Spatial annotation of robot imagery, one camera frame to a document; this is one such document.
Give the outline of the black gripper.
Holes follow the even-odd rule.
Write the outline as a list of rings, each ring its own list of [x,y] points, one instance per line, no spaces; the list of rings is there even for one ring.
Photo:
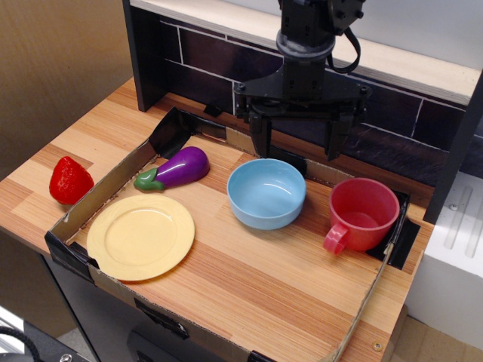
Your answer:
[[[325,121],[325,154],[328,161],[340,156],[354,124],[365,118],[372,89],[344,75],[316,69],[285,75],[281,68],[271,75],[243,81],[233,88],[234,113],[248,121],[251,139],[261,158],[269,157],[272,120]]]

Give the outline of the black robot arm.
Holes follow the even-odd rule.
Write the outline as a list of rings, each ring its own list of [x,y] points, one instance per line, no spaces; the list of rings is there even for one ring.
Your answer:
[[[270,156],[272,121],[323,121],[325,154],[338,158],[353,125],[366,115],[372,90],[343,78],[361,59],[350,26],[361,1],[281,1],[276,47],[283,64],[271,75],[233,88],[235,115],[250,126],[256,153]]]

